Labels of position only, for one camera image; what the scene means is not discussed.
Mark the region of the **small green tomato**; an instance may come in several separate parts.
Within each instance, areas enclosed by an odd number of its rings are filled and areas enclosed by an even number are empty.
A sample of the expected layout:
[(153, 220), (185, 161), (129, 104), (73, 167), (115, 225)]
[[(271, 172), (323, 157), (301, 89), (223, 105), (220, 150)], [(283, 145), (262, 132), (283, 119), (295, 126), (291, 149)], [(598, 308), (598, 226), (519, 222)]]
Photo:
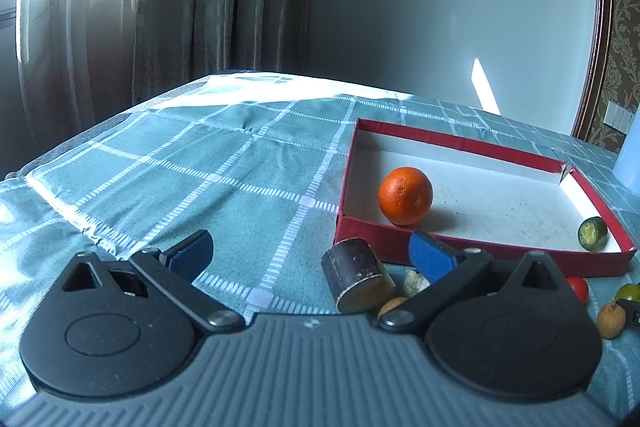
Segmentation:
[(615, 293), (614, 299), (638, 303), (640, 301), (640, 285), (636, 283), (627, 283), (620, 286)]

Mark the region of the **red cherry tomato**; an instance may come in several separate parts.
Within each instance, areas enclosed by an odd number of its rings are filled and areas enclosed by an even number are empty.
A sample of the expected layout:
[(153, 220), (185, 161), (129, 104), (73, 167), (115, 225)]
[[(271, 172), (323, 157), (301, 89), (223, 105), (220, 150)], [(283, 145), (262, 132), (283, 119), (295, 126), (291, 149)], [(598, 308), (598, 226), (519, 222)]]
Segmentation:
[(567, 277), (566, 283), (581, 303), (586, 303), (589, 299), (589, 287), (582, 277)]

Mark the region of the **green cucumber piece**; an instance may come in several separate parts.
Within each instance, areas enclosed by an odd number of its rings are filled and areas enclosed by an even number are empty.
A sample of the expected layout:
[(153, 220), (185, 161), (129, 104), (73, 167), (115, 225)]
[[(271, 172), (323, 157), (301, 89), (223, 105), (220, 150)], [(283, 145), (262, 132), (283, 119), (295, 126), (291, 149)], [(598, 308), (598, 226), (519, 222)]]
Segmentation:
[(586, 251), (598, 251), (608, 240), (608, 226), (601, 217), (587, 218), (579, 225), (577, 238)]

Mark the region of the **orange mandarin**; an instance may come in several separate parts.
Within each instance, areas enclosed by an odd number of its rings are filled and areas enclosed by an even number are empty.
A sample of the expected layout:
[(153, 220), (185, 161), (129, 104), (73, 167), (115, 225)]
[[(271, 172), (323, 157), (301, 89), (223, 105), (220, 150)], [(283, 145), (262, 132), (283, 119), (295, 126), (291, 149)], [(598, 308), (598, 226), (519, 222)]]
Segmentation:
[(378, 187), (378, 208), (398, 227), (410, 227), (423, 220), (432, 204), (431, 181), (418, 168), (396, 168)]

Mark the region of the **dark sugarcane piece angled cut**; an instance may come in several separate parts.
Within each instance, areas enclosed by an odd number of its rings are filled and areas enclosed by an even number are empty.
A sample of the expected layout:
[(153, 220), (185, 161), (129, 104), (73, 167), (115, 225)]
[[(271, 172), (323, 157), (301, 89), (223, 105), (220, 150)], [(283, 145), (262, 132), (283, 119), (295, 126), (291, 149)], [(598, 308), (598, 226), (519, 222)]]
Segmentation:
[(424, 275), (416, 270), (410, 270), (405, 275), (402, 290), (407, 298), (412, 298), (430, 285), (430, 281)]

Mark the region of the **red cardboard tray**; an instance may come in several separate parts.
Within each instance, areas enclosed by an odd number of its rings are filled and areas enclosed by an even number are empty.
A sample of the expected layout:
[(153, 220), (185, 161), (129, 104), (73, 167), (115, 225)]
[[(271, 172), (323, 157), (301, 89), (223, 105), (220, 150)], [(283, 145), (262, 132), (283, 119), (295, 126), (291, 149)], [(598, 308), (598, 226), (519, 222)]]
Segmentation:
[[(416, 229), (451, 247), (483, 247), (500, 259), (548, 253), (566, 275), (618, 277), (639, 248), (584, 170), (524, 150), (451, 134), (360, 119), (350, 143), (334, 239), (364, 239), (384, 261), (405, 265), (412, 228), (392, 225), (378, 187), (399, 167), (430, 179), (433, 205)], [(580, 246), (582, 221), (601, 217), (608, 240)]]

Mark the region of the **blue electric kettle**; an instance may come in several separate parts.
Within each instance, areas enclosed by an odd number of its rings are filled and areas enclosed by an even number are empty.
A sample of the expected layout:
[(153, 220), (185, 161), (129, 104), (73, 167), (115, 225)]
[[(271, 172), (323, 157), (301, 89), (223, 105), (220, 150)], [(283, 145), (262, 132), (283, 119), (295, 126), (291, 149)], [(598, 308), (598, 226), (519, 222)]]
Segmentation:
[(618, 182), (637, 197), (640, 196), (640, 115), (634, 114), (628, 133), (618, 152), (613, 174)]

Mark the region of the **teal checked tablecloth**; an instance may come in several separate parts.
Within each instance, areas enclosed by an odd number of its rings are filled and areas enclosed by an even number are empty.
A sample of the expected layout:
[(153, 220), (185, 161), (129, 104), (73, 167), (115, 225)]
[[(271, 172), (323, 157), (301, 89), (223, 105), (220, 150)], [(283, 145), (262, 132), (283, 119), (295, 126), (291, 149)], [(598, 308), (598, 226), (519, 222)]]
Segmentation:
[(245, 315), (334, 311), (333, 239), (355, 122), (389, 121), (577, 167), (639, 233), (639, 201), (600, 147), (464, 105), (327, 79), (211, 75), (67, 141), (1, 184), (1, 412), (34, 394), (23, 329), (73, 255), (126, 258), (212, 234), (198, 287)]

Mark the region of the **patterned beige curtain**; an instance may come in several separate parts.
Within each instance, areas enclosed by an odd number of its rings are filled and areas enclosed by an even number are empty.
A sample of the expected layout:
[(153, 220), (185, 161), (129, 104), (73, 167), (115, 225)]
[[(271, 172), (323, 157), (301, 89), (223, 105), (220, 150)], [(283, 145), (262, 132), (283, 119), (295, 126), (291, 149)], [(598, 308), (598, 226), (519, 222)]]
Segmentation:
[(1, 0), (1, 169), (196, 78), (300, 72), (309, 0)]

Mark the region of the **white wall switch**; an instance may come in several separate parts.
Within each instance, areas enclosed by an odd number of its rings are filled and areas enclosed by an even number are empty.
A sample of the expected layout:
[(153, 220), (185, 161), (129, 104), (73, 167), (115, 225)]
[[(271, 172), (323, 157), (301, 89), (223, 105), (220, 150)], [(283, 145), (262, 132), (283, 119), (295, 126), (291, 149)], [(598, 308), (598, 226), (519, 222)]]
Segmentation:
[(603, 117), (603, 124), (605, 124), (605, 126), (611, 127), (620, 133), (627, 134), (633, 120), (634, 113), (629, 109), (623, 108), (623, 106), (613, 101), (608, 101)]

